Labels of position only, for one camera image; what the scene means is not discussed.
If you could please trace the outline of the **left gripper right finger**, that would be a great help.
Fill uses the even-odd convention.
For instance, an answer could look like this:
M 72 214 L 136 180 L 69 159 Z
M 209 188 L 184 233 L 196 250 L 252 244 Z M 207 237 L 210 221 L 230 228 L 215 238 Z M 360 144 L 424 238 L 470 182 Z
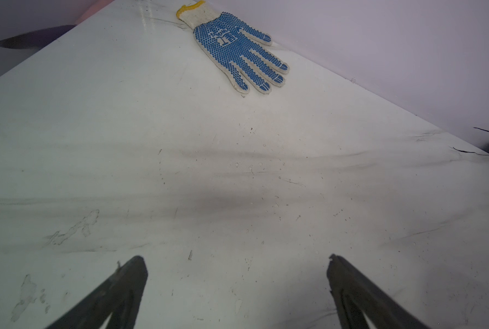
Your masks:
M 426 328 L 342 256 L 329 258 L 327 278 L 342 328 Z

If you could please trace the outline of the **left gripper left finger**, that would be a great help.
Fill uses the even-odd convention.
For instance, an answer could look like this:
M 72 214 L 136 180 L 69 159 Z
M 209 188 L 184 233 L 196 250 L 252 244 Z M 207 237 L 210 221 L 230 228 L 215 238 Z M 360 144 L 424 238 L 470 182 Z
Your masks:
M 133 328 L 147 278 L 148 271 L 143 257 L 134 256 L 48 327 Z

